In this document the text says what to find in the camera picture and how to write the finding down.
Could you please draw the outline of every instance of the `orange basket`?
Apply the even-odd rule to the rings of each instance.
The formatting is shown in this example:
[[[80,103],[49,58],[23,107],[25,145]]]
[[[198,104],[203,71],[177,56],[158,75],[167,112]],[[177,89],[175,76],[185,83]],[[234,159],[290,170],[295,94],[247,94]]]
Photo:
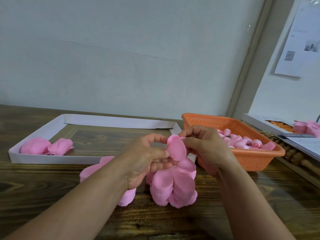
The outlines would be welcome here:
[[[185,123],[185,128],[192,125],[204,125],[214,127],[222,131],[230,129],[233,134],[240,135],[242,137],[247,136],[252,140],[258,139],[262,141],[263,144],[271,141],[267,137],[236,119],[196,113],[184,113],[181,117]],[[237,148],[231,148],[231,151],[237,158],[240,165],[248,172],[262,171],[274,157],[282,157],[286,153],[278,144],[276,144],[273,151],[254,151]],[[198,158],[197,160],[198,164],[203,167],[202,161]]]

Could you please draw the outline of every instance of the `clear tape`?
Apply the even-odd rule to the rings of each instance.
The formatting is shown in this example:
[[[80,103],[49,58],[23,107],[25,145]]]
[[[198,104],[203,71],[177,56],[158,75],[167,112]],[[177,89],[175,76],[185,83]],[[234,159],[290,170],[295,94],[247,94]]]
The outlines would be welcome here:
[[[320,0],[310,0],[311,4],[318,5],[320,4]]]

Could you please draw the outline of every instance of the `person's right hand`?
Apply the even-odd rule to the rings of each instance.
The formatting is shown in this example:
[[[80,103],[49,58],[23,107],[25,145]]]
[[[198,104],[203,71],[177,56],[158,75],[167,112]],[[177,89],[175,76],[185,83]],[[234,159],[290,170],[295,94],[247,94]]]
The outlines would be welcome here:
[[[184,129],[179,136],[187,137],[183,140],[187,152],[197,155],[206,172],[215,178],[219,171],[239,165],[215,128],[194,125]]]

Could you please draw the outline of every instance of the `white paper poster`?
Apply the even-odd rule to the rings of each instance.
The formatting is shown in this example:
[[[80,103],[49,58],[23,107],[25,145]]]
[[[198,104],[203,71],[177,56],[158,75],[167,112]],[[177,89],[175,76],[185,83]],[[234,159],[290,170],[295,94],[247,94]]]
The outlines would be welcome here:
[[[320,58],[320,7],[302,2],[292,23],[276,74],[301,77]]]

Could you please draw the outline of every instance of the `hand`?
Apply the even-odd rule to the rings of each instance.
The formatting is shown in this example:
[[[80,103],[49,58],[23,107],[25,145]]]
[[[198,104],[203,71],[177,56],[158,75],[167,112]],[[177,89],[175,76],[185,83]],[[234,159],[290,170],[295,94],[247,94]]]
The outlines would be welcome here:
[[[215,178],[220,170],[239,165],[215,128],[194,125],[184,129],[179,136],[187,137],[183,140],[187,153],[197,155],[206,172]]]
[[[137,188],[147,173],[168,169],[175,164],[170,153],[158,147],[150,146],[152,142],[166,144],[168,138],[163,135],[149,134],[135,139],[125,150],[116,156],[128,172],[128,190]]]

